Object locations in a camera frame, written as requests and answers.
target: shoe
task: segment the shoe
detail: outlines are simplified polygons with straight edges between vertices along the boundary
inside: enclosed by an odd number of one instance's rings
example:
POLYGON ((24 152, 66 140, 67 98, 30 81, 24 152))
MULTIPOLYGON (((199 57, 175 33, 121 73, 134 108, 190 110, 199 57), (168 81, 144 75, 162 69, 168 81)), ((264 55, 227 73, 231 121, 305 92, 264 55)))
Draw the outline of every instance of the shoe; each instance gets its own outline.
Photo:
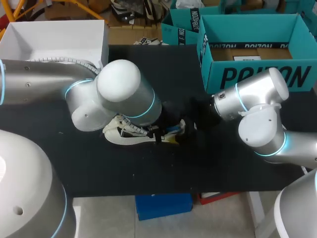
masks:
MULTIPOLYGON (((175 143, 175 136, 182 134, 185 130, 185 121, 182 120, 179 125, 166 129, 167 134, 161 137, 162 142, 175 143)), ((112 121, 104 127, 103 133, 107 141, 117 145, 135 145, 144 142, 155 142, 146 128, 140 128, 133 125, 124 116, 115 116, 112 121)))

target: paper label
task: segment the paper label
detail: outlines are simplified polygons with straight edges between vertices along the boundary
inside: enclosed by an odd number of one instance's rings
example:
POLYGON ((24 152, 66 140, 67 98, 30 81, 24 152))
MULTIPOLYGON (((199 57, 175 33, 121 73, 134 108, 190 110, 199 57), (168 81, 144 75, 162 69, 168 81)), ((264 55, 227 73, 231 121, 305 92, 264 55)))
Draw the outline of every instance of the paper label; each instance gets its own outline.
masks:
POLYGON ((234 56, 234 61, 261 60, 260 56, 234 56))
POLYGON ((314 13, 315 15, 317 15, 317 2, 315 2, 312 11, 313 11, 313 13, 314 13))

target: cable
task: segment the cable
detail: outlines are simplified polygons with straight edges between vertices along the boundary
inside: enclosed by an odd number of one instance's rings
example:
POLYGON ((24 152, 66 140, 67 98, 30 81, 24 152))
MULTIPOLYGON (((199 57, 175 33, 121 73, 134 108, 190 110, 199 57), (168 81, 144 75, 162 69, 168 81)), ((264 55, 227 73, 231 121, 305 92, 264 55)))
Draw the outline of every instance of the cable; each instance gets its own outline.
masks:
POLYGON ((148 131, 137 127, 136 125, 132 124, 127 118, 123 118, 123 121, 125 122, 126 126, 130 127, 132 130, 134 130, 136 133, 148 135, 148 131))
POLYGON ((2 63, 2 60, 0 60, 0 67, 1 67, 1 76, 2 76, 2 90, 1 90, 1 100, 0 100, 0 106, 1 106, 4 101, 4 92, 5 92, 5 74, 4 74, 4 65, 2 63))
POLYGON ((47 57, 47 58, 39 58, 39 59, 32 59, 29 60, 32 62, 71 62, 71 63, 76 63, 81 66, 84 66, 85 68, 89 69, 96 75, 100 73, 100 71, 94 66, 93 63, 89 62, 86 60, 87 63, 85 63, 83 60, 78 60, 74 58, 69 58, 69 57, 47 57))

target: white shoe box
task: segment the white shoe box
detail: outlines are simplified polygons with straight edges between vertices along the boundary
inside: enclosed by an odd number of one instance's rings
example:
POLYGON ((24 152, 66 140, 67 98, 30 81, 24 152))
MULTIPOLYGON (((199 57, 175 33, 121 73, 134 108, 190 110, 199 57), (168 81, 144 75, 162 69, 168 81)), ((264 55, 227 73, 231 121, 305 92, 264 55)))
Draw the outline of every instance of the white shoe box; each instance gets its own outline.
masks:
POLYGON ((108 28, 103 20, 13 22, 0 41, 0 59, 68 57, 97 68, 108 63, 108 28))

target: black tabletop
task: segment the black tabletop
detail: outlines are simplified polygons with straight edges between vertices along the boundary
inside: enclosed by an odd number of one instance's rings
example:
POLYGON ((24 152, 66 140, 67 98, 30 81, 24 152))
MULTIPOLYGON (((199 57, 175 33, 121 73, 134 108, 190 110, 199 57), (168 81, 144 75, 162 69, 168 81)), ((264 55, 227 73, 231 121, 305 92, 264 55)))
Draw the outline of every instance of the black tabletop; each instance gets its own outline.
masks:
MULTIPOLYGON (((183 107, 189 97, 205 94, 195 47, 110 46, 109 60, 116 59, 134 62, 162 101, 183 107)), ((313 91, 291 93, 282 105, 283 124, 317 132, 316 107, 313 91)), ((101 131, 78 131, 64 101, 0 108, 0 129, 37 143, 75 197, 281 190, 303 175, 299 166, 264 162, 240 141, 237 126, 221 123, 206 131, 199 150, 167 143, 123 147, 101 131)))

